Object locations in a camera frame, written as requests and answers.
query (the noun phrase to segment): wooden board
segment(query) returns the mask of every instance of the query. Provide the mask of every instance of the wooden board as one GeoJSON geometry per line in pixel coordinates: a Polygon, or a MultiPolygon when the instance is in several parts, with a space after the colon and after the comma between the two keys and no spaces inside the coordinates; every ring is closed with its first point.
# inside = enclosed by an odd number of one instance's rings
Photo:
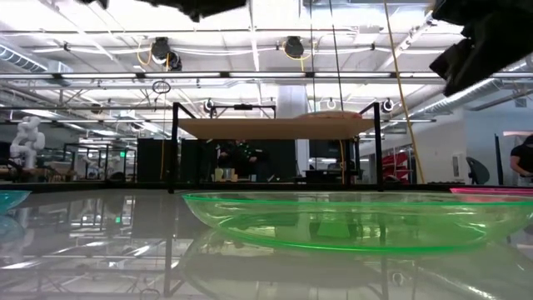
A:
{"type": "Polygon", "coordinates": [[[179,127],[200,139],[348,139],[374,128],[372,119],[184,119],[179,127]]]}

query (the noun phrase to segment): person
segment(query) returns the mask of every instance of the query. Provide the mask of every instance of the person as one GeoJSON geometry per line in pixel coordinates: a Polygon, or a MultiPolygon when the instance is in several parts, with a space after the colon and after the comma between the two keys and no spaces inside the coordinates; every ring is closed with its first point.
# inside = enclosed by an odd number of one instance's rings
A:
{"type": "Polygon", "coordinates": [[[251,175],[255,173],[254,167],[260,151],[251,148],[246,140],[226,142],[220,147],[218,167],[235,168],[239,177],[251,175]]]}
{"type": "Polygon", "coordinates": [[[511,169],[520,175],[519,186],[533,186],[533,135],[511,151],[511,169]]]}

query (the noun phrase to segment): cable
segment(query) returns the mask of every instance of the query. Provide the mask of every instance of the cable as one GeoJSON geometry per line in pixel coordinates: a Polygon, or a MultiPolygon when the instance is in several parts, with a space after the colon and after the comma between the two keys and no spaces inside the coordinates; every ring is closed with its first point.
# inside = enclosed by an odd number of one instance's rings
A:
{"type": "Polygon", "coordinates": [[[336,47],[336,34],[335,34],[335,22],[333,22],[333,5],[330,0],[330,13],[331,13],[331,29],[333,31],[333,44],[335,45],[335,59],[336,59],[336,73],[339,79],[339,96],[341,97],[341,110],[344,112],[344,104],[342,103],[342,84],[341,84],[341,69],[339,67],[339,53],[336,47]]]}
{"type": "Polygon", "coordinates": [[[415,140],[415,135],[413,134],[411,117],[409,117],[409,109],[407,108],[406,100],[403,96],[403,89],[401,88],[400,70],[398,68],[398,57],[396,57],[396,51],[394,49],[394,39],[392,38],[391,20],[389,18],[389,7],[387,6],[386,0],[383,0],[383,5],[385,6],[386,25],[387,25],[387,29],[389,30],[389,41],[391,42],[392,56],[394,57],[394,68],[396,70],[396,79],[398,81],[398,89],[400,90],[401,107],[403,108],[403,113],[406,115],[407,128],[409,128],[409,134],[411,135],[411,140],[413,143],[413,152],[415,153],[416,166],[418,167],[418,171],[420,172],[420,179],[422,181],[422,184],[424,184],[426,183],[426,179],[424,178],[424,172],[422,171],[422,165],[420,162],[420,158],[418,157],[418,149],[416,148],[416,140],[415,140]]]}
{"type": "Polygon", "coordinates": [[[153,43],[150,44],[150,50],[149,50],[149,53],[148,53],[148,62],[143,62],[143,60],[141,59],[141,53],[138,52],[138,50],[141,49],[141,43],[139,43],[139,46],[137,48],[137,60],[139,61],[139,63],[143,66],[147,66],[150,64],[150,62],[152,61],[152,45],[153,43]]]}
{"type": "Polygon", "coordinates": [[[339,140],[339,144],[341,145],[341,181],[342,181],[342,184],[344,184],[345,182],[345,178],[344,178],[344,150],[343,150],[343,144],[342,144],[342,141],[339,140]]]}

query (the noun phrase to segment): green plastic plate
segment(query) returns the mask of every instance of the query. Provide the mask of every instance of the green plastic plate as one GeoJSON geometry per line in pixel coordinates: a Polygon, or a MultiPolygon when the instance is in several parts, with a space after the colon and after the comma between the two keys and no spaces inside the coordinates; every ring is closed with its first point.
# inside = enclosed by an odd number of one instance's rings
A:
{"type": "Polygon", "coordinates": [[[367,252],[474,247],[525,227],[533,197],[418,192],[205,192],[202,222],[258,243],[367,252]]]}

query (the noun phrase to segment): white humanoid robot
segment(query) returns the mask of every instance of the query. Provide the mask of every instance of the white humanoid robot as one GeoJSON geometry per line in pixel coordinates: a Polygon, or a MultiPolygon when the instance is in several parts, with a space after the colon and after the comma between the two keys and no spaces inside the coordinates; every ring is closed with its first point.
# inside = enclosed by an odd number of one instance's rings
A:
{"type": "Polygon", "coordinates": [[[9,148],[12,158],[19,158],[23,154],[26,169],[35,168],[37,151],[44,149],[45,138],[44,134],[37,129],[39,124],[41,124],[39,117],[24,117],[17,125],[17,136],[9,148]],[[24,140],[27,141],[24,146],[21,146],[20,143],[24,140]]]}

